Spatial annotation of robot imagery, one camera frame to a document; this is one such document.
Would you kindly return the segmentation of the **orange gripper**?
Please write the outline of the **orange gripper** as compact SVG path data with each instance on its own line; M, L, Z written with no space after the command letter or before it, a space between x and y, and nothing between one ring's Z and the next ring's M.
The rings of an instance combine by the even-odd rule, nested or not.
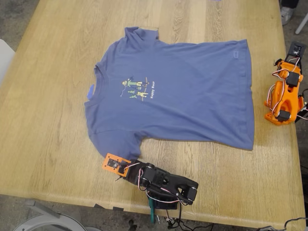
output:
M301 70L295 63L285 62L284 60L278 60L275 64L277 70L275 71L275 76L277 77L288 77L291 72L301 74Z

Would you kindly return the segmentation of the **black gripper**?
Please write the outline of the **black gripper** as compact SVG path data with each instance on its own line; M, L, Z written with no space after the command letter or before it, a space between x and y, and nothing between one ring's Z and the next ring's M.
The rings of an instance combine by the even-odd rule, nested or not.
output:
M124 177L124 180L127 180L134 185L138 185L139 170L143 169L144 167L144 163L138 163L136 165L133 165L132 167L128 167L126 169L127 174Z

